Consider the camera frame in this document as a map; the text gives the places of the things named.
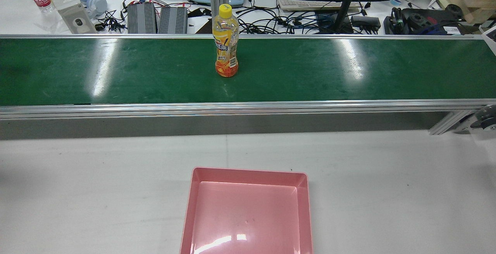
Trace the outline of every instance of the orange liquid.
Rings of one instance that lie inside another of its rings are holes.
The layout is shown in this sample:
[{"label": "orange liquid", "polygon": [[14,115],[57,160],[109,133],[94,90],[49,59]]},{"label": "orange liquid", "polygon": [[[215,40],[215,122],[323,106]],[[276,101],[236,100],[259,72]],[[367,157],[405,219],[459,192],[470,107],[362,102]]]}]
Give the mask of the orange liquid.
[{"label": "orange liquid", "polygon": [[223,77],[232,77],[238,71],[239,63],[236,63],[235,66],[230,67],[229,62],[224,61],[216,61],[215,62],[215,70],[216,72]]}]

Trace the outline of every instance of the power adapter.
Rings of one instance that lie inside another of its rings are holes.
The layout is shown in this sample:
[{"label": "power adapter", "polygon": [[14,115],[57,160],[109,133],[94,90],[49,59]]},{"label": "power adapter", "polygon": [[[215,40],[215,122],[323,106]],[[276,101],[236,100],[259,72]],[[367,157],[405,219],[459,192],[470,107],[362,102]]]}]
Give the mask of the power adapter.
[{"label": "power adapter", "polygon": [[377,17],[352,16],[351,24],[353,25],[353,27],[372,26],[377,27],[377,29],[381,27],[381,22]]},{"label": "power adapter", "polygon": [[365,30],[367,34],[377,34],[377,31],[381,27],[381,22],[377,17],[352,16],[351,24],[353,27]]}]

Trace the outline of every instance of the headphones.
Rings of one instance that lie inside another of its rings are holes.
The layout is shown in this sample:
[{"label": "headphones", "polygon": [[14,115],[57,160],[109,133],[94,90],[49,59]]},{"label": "headphones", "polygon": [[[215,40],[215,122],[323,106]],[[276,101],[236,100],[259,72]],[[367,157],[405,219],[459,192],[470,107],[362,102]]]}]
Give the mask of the headphones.
[{"label": "headphones", "polygon": [[81,0],[86,5],[90,19],[107,10],[107,0]]}]

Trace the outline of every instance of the aluminum frame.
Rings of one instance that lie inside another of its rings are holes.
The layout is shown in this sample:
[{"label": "aluminum frame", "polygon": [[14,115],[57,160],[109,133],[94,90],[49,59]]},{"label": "aluminum frame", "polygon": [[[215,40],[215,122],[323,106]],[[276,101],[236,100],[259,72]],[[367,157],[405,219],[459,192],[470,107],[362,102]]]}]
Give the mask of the aluminum frame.
[{"label": "aluminum frame", "polygon": [[[376,40],[482,40],[479,35],[464,36],[357,36],[357,35],[242,35],[243,39],[376,39]],[[8,38],[149,38],[211,39],[211,35],[0,35]],[[446,132],[460,119],[496,98],[452,100],[330,100],[305,102],[228,102],[188,104],[89,104],[0,107],[0,119],[75,119],[174,116],[262,116],[273,114],[316,114],[353,112],[431,112],[451,111],[429,130],[432,135]]]}]

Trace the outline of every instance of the red label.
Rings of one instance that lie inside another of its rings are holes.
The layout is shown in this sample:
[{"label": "red label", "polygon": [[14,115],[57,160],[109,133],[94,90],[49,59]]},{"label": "red label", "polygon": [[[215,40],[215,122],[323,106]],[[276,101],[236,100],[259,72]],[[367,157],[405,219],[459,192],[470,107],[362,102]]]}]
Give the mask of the red label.
[{"label": "red label", "polygon": [[38,5],[38,7],[46,7],[50,5],[50,0],[34,0],[34,2]]}]

